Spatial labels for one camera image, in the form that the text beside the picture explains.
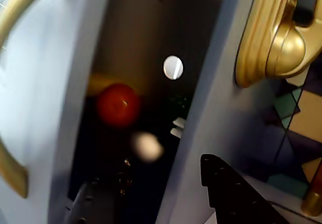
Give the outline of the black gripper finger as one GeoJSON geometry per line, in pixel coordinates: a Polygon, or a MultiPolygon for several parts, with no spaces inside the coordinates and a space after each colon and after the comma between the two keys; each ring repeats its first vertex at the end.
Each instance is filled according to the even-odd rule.
{"type": "Polygon", "coordinates": [[[201,185],[218,223],[288,223],[237,171],[220,157],[202,154],[201,185]]]}
{"type": "Polygon", "coordinates": [[[98,182],[87,182],[81,186],[64,223],[105,223],[105,211],[105,197],[98,182]]]}

